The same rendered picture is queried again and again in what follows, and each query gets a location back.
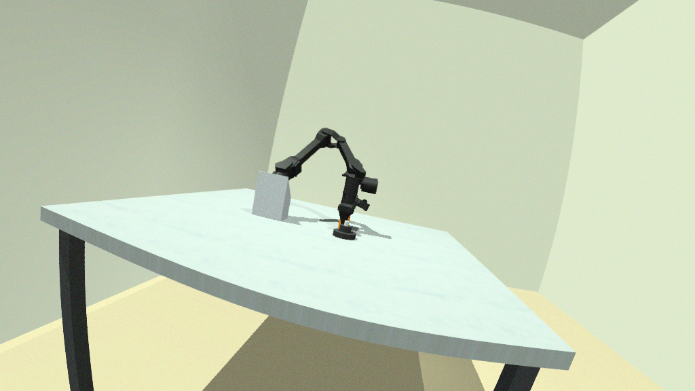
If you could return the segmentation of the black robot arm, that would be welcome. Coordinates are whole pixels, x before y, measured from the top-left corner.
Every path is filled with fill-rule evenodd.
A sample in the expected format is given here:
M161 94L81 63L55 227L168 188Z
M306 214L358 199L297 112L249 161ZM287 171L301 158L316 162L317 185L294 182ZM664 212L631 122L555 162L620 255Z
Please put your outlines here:
M331 143L331 137L333 137L337 143ZM361 191L376 194L378 179L366 177L366 171L363 165L352 154L345 137L340 136L329 128L320 129L315 139L295 156L290 156L285 160L277 162L276 171L273 171L272 174L287 176L288 180L297 177L302 171L301 165L311 158L320 148L325 147L339 149L346 163L347 171L342 174L342 176L346 176L344 188L358 191L358 187L361 185ZM357 195L353 206L358 206L367 211L370 204L368 204L365 199L359 199Z

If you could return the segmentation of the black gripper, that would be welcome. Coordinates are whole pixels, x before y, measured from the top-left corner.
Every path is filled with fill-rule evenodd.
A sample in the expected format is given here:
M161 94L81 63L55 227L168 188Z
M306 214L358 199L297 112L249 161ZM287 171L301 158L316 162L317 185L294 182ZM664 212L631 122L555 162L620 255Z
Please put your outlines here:
M348 220L348 217L354 213L354 201L357 197L358 191L346 189L343 190L343 196L340 205L338 205L339 216L341 224L344 224Z

